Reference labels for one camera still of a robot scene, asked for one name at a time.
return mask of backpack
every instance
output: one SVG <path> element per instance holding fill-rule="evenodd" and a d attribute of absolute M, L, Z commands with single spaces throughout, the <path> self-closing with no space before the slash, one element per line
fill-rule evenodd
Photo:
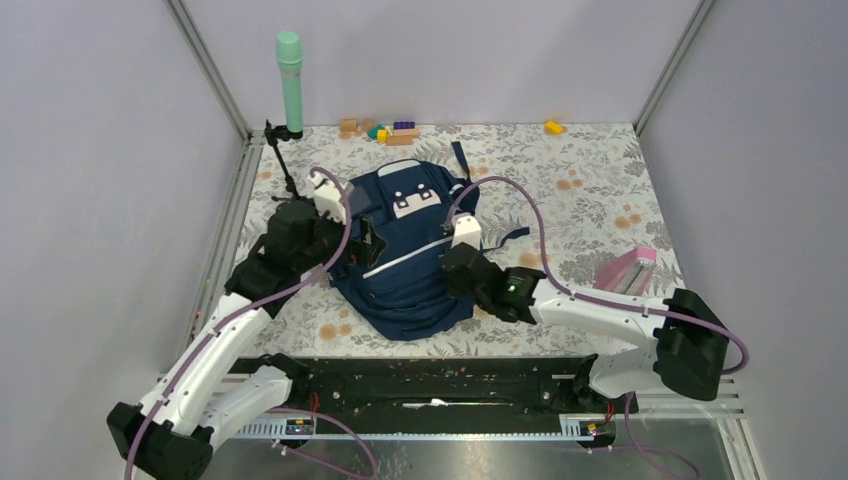
<path fill-rule="evenodd" d="M 439 257 L 451 246 L 443 223 L 448 209 L 471 184 L 468 164 L 455 142 L 466 178 L 456 178 L 440 165 L 406 159 L 349 180 L 364 190 L 373 232 L 386 242 L 370 268 L 338 265 L 330 269 L 331 285 L 380 334 L 389 340 L 416 340 L 471 318 L 474 298 L 448 297 L 448 282 Z M 457 213 L 474 214 L 480 192 L 466 196 Z M 361 236 L 352 225 L 352 237 Z"/>

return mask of white zipper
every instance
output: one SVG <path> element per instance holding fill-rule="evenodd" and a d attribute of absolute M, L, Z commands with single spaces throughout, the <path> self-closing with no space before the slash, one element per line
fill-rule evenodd
<path fill-rule="evenodd" d="M 437 247 L 437 246 L 439 246 L 439 245 L 441 245 L 441 244 L 443 244 L 443 243 L 450 242 L 451 240 L 453 240 L 453 237 L 452 237 L 452 236 L 450 236 L 450 237 L 445 237 L 445 238 L 443 238 L 443 239 L 441 239 L 441 240 L 436 240 L 436 241 L 435 241 L 435 242 L 433 242 L 433 243 L 428 243 L 427 245 L 424 245 L 423 247 L 419 248 L 418 250 L 415 250 L 414 252 L 407 253 L 406 255 L 404 255 L 404 256 L 402 256 L 402 257 L 398 257 L 398 258 L 396 258 L 396 259 L 392 260 L 391 262 L 386 262 L 386 263 L 384 263 L 384 264 L 380 265 L 379 267 L 375 268 L 374 270 L 371 270 L 370 272 L 365 272 L 365 273 L 362 275 L 362 278 L 363 278 L 363 279 L 366 279 L 366 278 L 368 278 L 368 277 L 370 277 L 370 276 L 372 276 L 372 275 L 378 274 L 378 273 L 382 272 L 383 270 L 385 270 L 385 269 L 387 269 L 387 268 L 391 268 L 391 267 L 393 267 L 393 266 L 397 265 L 397 264 L 398 264 L 398 263 L 400 263 L 400 262 L 403 262 L 403 261 L 405 261 L 405 260 L 408 260 L 408 259 L 410 259 L 410 258 L 412 258 L 412 257 L 414 257 L 414 256 L 416 256 L 416 255 L 418 255 L 418 254 L 419 254 L 419 253 L 421 253 L 421 252 L 424 252 L 424 251 L 426 251 L 426 250 L 429 250 L 429 249 L 431 249 L 431 248 L 433 248 L 433 247 Z"/>

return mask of backpack strap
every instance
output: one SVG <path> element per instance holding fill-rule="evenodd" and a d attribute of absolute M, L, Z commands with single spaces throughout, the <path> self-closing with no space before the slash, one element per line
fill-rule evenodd
<path fill-rule="evenodd" d="M 471 169 L 468 168 L 468 160 L 465 159 L 465 152 L 462 151 L 462 144 L 459 141 L 451 142 L 451 146 L 453 147 L 453 153 L 456 155 L 456 160 L 459 162 L 459 166 L 462 168 L 462 171 L 465 172 L 465 179 L 471 183 Z"/>
<path fill-rule="evenodd" d="M 489 253 L 489 252 L 494 251 L 494 250 L 501 249 L 501 248 L 504 247 L 504 245 L 506 245 L 506 242 L 508 242 L 509 240 L 521 238 L 525 235 L 530 235 L 530 227 L 516 228 L 515 230 L 504 235 L 503 238 L 501 238 L 501 243 L 499 243 L 497 247 L 484 248 L 480 252 L 485 254 L 485 253 Z"/>

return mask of pink object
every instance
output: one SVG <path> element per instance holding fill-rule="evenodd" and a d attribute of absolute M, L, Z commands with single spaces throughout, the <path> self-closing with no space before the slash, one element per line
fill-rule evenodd
<path fill-rule="evenodd" d="M 610 260 L 595 273 L 595 288 L 624 295 L 642 295 L 657 266 L 657 251 L 636 247 Z"/>

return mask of mint green cylinder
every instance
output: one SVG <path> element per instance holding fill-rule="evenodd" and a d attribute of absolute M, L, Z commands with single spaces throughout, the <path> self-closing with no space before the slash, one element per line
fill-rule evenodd
<path fill-rule="evenodd" d="M 286 127 L 292 133 L 303 132 L 303 100 L 300 91 L 303 52 L 300 48 L 300 37 L 296 33 L 280 32 L 277 35 L 277 64 L 283 78 Z"/>

